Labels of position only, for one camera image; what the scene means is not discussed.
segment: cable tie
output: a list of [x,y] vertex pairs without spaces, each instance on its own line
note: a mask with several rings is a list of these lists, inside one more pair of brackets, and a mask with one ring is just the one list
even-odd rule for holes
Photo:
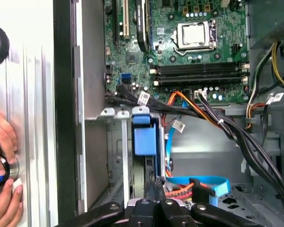
[[222,123],[224,123],[224,120],[223,120],[223,119],[220,119],[220,120],[217,122],[218,125],[220,125],[220,124],[222,124]]

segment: ram slot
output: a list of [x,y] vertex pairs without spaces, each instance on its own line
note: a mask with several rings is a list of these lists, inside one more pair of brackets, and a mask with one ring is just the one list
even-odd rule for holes
[[210,63],[193,65],[158,66],[154,77],[156,86],[210,85],[241,83],[249,73],[238,63]]
[[124,34],[124,39],[129,39],[129,7],[128,7],[128,0],[123,0],[123,34]]
[[186,75],[210,75],[212,73],[239,73],[240,64],[228,63],[209,63],[192,65],[169,65],[158,66],[157,71],[161,76],[186,76]]
[[118,0],[112,0],[114,44],[119,45]]

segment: fingernail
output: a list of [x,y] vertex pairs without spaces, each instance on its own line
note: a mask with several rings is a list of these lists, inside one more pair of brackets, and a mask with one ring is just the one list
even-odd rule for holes
[[5,175],[5,171],[4,170],[0,170],[0,176],[4,176]]
[[22,189],[23,189],[22,186],[18,186],[18,187],[17,187],[17,192],[18,192],[19,194],[22,193]]
[[16,162],[16,159],[15,159],[15,158],[12,158],[12,159],[9,161],[10,164],[14,164],[15,162]]
[[13,185],[13,183],[14,183],[14,180],[13,180],[13,179],[8,179],[8,180],[6,181],[6,184],[8,184],[8,185]]

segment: white cable label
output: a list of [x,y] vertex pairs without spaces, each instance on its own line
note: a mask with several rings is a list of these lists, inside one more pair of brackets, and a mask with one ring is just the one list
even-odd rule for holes
[[185,125],[182,122],[175,120],[172,127],[182,133],[185,128]]
[[269,100],[266,102],[266,105],[270,105],[274,101],[274,96],[270,97]]
[[142,91],[138,99],[138,105],[147,105],[150,96],[150,94]]
[[275,98],[274,98],[274,100],[273,100],[273,103],[274,103],[274,102],[280,102],[281,99],[282,99],[282,97],[283,97],[283,95],[284,95],[284,92],[276,94],[276,95],[275,95]]
[[283,95],[284,95],[284,92],[278,93],[275,96],[270,97],[270,99],[266,102],[266,105],[270,105],[270,104],[275,103],[275,102],[280,102]]

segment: blue drive bracket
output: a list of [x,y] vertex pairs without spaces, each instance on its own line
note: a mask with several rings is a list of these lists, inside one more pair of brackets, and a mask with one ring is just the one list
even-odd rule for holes
[[139,115],[133,117],[133,127],[135,155],[157,155],[157,124],[151,123],[149,115]]

